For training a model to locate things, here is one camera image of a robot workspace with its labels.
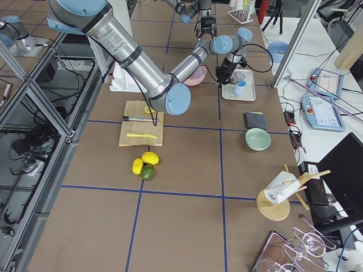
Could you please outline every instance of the black tripod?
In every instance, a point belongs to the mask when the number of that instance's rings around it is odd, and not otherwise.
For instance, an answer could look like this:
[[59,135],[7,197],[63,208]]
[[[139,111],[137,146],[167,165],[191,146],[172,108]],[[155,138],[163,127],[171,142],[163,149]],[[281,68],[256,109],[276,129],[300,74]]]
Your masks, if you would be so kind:
[[265,31],[265,29],[268,27],[268,24],[274,19],[273,25],[276,24],[277,19],[280,17],[280,34],[282,34],[282,4],[284,3],[284,0],[276,0],[276,7],[274,8],[274,13],[272,14],[271,18],[268,20],[266,25],[262,28],[262,31]]

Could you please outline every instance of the white tray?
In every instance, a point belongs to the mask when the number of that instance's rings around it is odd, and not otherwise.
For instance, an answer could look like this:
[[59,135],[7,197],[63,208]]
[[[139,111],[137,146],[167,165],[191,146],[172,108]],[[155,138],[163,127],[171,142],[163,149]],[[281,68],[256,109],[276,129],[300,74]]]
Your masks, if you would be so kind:
[[229,100],[255,101],[256,91],[255,91],[254,74],[250,70],[236,69],[234,70],[232,77],[237,72],[242,72],[245,74],[244,80],[247,82],[245,89],[243,90],[242,94],[235,95],[233,93],[234,85],[232,84],[222,85],[222,97],[224,99],[229,99]]

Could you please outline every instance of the pink bowl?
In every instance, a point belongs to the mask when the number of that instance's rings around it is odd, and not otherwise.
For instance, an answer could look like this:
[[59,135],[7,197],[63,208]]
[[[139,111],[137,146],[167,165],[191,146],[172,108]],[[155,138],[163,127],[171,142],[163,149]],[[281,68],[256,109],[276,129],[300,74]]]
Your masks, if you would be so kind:
[[195,86],[201,83],[206,75],[206,67],[200,66],[186,81],[183,83],[188,86]]

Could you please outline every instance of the blue joint cap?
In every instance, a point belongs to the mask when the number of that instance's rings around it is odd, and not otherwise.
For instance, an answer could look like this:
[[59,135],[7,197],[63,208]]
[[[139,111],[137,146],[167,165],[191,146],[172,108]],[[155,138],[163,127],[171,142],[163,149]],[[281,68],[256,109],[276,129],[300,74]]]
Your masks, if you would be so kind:
[[214,39],[213,49],[217,54],[227,54],[231,52],[233,40],[228,35],[222,35]]
[[189,24],[191,22],[191,18],[186,16],[185,14],[181,14],[180,16],[180,20],[184,23],[184,24]]
[[12,41],[12,39],[10,39],[8,36],[5,35],[1,35],[0,34],[0,41],[6,46],[6,47],[10,47],[14,44],[14,42]]
[[19,19],[19,17],[15,15],[9,15],[1,18],[5,23],[21,23],[22,21]]
[[70,34],[76,34],[76,35],[84,35],[83,32],[81,30],[79,30],[78,28],[70,27],[68,25],[61,24],[59,22],[55,22],[53,20],[50,20],[49,18],[47,18],[47,21],[48,21],[49,28],[51,28],[53,30],[60,31],[60,32],[66,32],[66,33],[70,33]]
[[240,35],[244,40],[248,41],[249,43],[251,42],[252,37],[254,36],[252,31],[250,31],[249,29],[247,29],[245,27],[240,27],[237,30],[237,34]]
[[168,91],[165,99],[166,111],[170,115],[181,115],[189,108],[191,104],[191,92],[189,88],[177,83]]
[[93,16],[99,13],[106,5],[106,0],[57,0],[66,11],[78,16]]

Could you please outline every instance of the cutting board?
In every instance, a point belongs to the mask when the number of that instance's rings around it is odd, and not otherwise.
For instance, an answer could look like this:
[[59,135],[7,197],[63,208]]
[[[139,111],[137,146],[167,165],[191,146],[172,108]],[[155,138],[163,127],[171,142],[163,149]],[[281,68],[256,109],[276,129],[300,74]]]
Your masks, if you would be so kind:
[[[127,101],[125,107],[125,116],[151,118],[151,115],[145,113],[145,101]],[[164,132],[164,113],[158,112],[158,123],[154,126],[152,122],[123,121],[120,132],[119,146],[162,146]],[[126,133],[153,134],[157,139],[144,137],[127,137]]]

